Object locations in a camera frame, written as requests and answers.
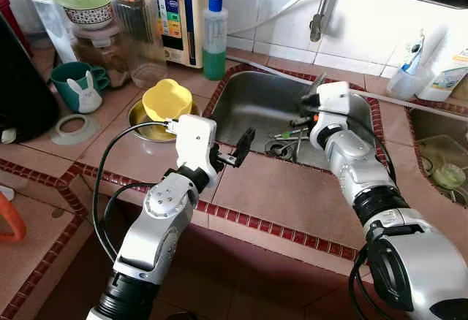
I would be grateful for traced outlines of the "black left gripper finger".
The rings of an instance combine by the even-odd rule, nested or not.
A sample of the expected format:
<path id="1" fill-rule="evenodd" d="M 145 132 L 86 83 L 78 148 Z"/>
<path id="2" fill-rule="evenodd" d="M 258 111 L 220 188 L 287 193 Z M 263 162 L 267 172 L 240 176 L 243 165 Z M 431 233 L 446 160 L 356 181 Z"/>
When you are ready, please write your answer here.
<path id="1" fill-rule="evenodd" d="M 240 167 L 244 163 L 247 154 L 250 153 L 250 149 L 255 137 L 254 127 L 248 127 L 245 130 L 244 135 L 238 140 L 235 149 L 230 153 L 230 166 Z"/>

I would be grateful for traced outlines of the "steel tongs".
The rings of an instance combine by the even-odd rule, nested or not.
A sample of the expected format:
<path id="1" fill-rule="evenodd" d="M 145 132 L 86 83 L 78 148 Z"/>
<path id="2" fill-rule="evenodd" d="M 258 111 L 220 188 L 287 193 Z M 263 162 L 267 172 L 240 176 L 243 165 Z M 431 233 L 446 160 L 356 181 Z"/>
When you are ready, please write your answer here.
<path id="1" fill-rule="evenodd" d="M 298 153 L 300 153 L 300 146 L 304 140 L 308 140 L 308 130 L 310 129 L 293 129 L 292 136 L 289 140 L 274 140 L 271 139 L 266 143 L 265 153 L 268 156 L 276 157 L 291 161 L 298 162 Z"/>

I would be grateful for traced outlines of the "yellow plastic bowl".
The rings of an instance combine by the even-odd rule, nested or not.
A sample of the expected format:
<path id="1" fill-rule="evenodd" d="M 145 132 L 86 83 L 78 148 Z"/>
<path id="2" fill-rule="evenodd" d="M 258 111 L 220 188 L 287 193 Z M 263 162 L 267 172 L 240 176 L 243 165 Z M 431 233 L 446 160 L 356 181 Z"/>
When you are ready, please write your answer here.
<path id="1" fill-rule="evenodd" d="M 173 79 L 160 80 L 143 94 L 143 109 L 154 122 L 177 120 L 193 105 L 192 92 Z"/>

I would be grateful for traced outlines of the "stainless steel sink basin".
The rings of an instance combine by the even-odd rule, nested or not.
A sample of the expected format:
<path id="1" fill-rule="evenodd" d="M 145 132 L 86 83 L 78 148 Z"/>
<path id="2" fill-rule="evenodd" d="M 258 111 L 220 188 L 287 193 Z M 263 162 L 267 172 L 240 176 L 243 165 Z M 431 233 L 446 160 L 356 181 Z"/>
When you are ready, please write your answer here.
<path id="1" fill-rule="evenodd" d="M 408 110 L 408 116 L 423 173 L 444 197 L 466 207 L 468 122 L 425 110 Z"/>
<path id="2" fill-rule="evenodd" d="M 251 150 L 265 154 L 270 136 L 292 130 L 290 121 L 301 116 L 300 96 L 306 83 L 264 72 L 236 72 L 225 83 L 219 100 L 208 113 L 215 120 L 215 140 L 234 146 L 248 127 L 254 127 Z M 327 169 L 325 154 L 308 140 L 300 146 L 297 164 Z"/>

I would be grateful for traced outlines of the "clear plastic cup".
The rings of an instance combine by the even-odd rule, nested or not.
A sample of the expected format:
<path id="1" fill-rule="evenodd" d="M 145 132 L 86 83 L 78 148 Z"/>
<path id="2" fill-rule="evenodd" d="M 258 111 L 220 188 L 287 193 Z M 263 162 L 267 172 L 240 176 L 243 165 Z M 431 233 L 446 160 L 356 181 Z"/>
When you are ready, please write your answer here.
<path id="1" fill-rule="evenodd" d="M 392 99 L 414 99 L 424 89 L 429 79 L 428 72 L 411 73 L 397 69 L 385 87 L 385 93 Z"/>

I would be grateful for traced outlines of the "green dish soap bottle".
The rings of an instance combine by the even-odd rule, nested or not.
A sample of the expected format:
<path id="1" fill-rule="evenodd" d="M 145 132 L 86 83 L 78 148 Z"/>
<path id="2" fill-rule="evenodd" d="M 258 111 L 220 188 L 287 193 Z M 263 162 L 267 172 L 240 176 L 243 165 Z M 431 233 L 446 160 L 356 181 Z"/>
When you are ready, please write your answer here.
<path id="1" fill-rule="evenodd" d="M 227 17 L 223 0 L 208 0 L 202 12 L 202 72 L 209 80 L 221 80 L 227 52 Z"/>

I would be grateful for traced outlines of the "blue and white brush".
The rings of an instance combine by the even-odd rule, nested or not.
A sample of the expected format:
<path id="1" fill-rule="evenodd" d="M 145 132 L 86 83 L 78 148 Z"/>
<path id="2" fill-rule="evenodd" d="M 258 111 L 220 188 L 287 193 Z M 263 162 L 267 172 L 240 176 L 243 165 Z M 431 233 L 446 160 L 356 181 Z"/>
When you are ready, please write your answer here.
<path id="1" fill-rule="evenodd" d="M 402 60 L 400 70 L 410 75 L 415 75 L 418 71 L 419 63 L 423 56 L 426 36 L 424 30 L 419 30 L 417 37 L 407 46 L 407 55 Z"/>

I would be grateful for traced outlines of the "clear plastic food container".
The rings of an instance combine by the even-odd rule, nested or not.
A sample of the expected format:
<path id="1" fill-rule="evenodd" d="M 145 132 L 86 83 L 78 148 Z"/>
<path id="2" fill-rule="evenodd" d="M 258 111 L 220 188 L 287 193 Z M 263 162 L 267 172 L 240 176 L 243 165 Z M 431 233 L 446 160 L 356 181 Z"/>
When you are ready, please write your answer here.
<path id="1" fill-rule="evenodd" d="M 468 150 L 448 135 L 435 135 L 417 140 L 417 147 L 423 171 L 428 175 L 431 175 L 433 169 L 447 163 L 462 169 L 468 167 Z"/>

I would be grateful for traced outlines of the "beige water ionizer machine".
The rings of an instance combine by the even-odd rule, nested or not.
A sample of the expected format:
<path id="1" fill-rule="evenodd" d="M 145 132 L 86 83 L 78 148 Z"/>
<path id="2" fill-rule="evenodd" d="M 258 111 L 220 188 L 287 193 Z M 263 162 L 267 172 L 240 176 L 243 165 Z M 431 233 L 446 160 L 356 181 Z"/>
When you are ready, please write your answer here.
<path id="1" fill-rule="evenodd" d="M 168 62 L 201 69 L 204 43 L 202 13 L 208 0 L 155 0 Z"/>

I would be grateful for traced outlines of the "white detergent jug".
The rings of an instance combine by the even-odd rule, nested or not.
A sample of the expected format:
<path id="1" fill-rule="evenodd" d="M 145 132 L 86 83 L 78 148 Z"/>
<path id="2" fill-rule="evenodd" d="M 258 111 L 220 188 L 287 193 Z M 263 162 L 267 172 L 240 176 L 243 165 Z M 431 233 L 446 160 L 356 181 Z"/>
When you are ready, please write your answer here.
<path id="1" fill-rule="evenodd" d="M 417 98 L 445 101 L 468 73 L 468 10 L 451 10 L 439 16 L 430 33 L 426 82 Z"/>

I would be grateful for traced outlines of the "green cup in sink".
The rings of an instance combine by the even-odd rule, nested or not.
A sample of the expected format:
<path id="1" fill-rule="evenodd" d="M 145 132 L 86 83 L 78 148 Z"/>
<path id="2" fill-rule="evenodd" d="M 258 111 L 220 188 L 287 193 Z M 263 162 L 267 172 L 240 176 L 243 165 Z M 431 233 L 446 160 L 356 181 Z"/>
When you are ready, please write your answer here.
<path id="1" fill-rule="evenodd" d="M 432 182 L 441 188 L 455 190 L 464 186 L 467 176 L 464 170 L 454 164 L 447 163 L 431 171 Z"/>

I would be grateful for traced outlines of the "glass storage jar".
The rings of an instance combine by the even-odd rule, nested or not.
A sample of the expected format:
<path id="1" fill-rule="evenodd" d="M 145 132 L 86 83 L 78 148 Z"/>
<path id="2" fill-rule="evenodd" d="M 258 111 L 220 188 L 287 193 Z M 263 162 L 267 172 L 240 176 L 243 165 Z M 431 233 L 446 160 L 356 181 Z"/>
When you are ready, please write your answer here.
<path id="1" fill-rule="evenodd" d="M 120 25 L 112 22 L 98 30 L 74 26 L 72 33 L 72 49 L 77 60 L 106 69 L 110 88 L 124 87 L 130 81 Z"/>

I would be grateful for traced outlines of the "black appliance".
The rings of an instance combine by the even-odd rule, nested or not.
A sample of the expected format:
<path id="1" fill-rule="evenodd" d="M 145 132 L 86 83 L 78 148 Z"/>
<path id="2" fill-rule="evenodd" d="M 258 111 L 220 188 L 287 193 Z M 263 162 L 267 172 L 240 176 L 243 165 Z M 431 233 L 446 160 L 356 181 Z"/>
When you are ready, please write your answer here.
<path id="1" fill-rule="evenodd" d="M 30 142 L 59 118 L 56 97 L 0 14 L 0 144 Z"/>

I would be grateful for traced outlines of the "white translucent container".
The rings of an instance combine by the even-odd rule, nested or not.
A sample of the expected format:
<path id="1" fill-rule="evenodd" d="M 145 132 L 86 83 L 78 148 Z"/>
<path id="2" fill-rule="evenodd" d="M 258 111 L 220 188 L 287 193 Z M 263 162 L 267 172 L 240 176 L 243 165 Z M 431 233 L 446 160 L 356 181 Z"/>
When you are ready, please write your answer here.
<path id="1" fill-rule="evenodd" d="M 75 62 L 72 23 L 53 0 L 32 0 L 40 20 L 63 63 Z"/>

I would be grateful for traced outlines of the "grey wall faucet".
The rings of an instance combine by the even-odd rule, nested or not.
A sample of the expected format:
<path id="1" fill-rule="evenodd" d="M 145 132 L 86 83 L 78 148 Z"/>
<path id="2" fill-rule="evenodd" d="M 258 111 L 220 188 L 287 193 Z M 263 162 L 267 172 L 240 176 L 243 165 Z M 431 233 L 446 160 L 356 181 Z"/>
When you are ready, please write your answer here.
<path id="1" fill-rule="evenodd" d="M 309 40 L 310 42 L 320 42 L 322 39 L 325 27 L 328 25 L 331 10 L 334 9 L 336 0 L 319 0 L 317 12 L 309 23 Z"/>

